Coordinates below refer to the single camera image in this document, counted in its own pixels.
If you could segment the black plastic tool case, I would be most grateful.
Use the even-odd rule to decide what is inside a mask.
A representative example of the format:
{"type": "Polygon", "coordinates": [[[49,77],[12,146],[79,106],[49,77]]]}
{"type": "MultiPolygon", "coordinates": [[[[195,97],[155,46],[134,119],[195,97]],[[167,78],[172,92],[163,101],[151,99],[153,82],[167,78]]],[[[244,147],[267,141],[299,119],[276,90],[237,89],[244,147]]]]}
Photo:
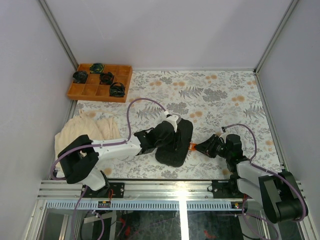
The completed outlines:
{"type": "Polygon", "coordinates": [[[189,120],[181,119],[177,124],[177,132],[173,134],[172,140],[164,146],[158,147],[155,159],[169,167],[181,167],[187,157],[189,146],[193,136],[193,123],[189,120]]]}

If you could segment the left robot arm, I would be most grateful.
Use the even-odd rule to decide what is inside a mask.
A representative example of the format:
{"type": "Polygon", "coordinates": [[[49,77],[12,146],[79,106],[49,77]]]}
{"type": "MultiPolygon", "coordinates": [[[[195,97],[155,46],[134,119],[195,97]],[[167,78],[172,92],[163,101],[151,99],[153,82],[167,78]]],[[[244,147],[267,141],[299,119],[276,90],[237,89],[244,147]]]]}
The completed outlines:
{"type": "Polygon", "coordinates": [[[152,153],[156,148],[170,144],[178,132],[180,118],[168,115],[155,128],[134,133],[129,140],[91,140],[81,135],[58,155],[58,162],[68,184],[88,186],[98,197],[110,190],[107,177],[96,164],[103,160],[152,153]]]}

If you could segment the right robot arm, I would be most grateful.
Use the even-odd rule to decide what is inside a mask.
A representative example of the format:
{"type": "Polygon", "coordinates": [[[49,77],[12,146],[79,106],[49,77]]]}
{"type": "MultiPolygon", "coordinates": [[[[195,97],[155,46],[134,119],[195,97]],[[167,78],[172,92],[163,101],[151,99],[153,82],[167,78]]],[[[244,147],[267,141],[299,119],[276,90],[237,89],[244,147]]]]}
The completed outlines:
{"type": "Polygon", "coordinates": [[[274,173],[252,163],[243,153],[239,135],[214,134],[193,149],[209,158],[221,157],[227,163],[229,179],[213,180],[207,189],[215,198],[248,196],[263,207],[268,220],[274,224],[300,221],[308,215],[308,206],[292,173],[286,170],[274,173]]]}

